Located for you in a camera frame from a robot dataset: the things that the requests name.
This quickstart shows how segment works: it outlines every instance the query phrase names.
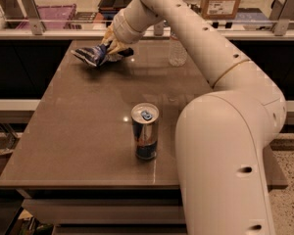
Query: black cabinet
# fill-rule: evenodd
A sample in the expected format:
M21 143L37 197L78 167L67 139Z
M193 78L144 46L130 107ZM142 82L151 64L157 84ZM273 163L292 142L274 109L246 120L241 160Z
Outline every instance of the black cabinet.
M232 41L294 100L294 41Z
M0 99L40 99L70 40L0 40Z

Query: aluminum can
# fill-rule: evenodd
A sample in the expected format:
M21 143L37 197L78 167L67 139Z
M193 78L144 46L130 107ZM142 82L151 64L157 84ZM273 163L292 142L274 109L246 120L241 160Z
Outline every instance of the aluminum can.
M136 156L152 160L157 156L159 110L149 103L136 105L131 111Z

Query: table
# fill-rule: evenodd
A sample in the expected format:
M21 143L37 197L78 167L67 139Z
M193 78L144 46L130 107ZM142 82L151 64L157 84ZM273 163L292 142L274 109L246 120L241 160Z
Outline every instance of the table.
M174 129L185 105L211 88L190 58L170 66L166 40L142 40L131 46L134 56L98 70L70 52L97 43L71 44L0 188L18 189L44 222L184 224ZM150 162L134 153L130 112L143 102L160 110L158 156Z

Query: cardboard box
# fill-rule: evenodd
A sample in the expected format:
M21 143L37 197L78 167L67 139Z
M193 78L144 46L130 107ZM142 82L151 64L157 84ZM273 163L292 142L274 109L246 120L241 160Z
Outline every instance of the cardboard box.
M241 0L201 0L201 16L209 20L235 19Z

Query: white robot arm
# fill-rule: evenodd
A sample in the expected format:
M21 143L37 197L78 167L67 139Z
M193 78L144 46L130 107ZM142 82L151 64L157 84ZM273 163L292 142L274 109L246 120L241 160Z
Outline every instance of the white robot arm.
M133 0L114 34L134 43L163 19L215 91L186 106L176 126L188 234L275 234L263 150L285 122L283 94L183 0Z

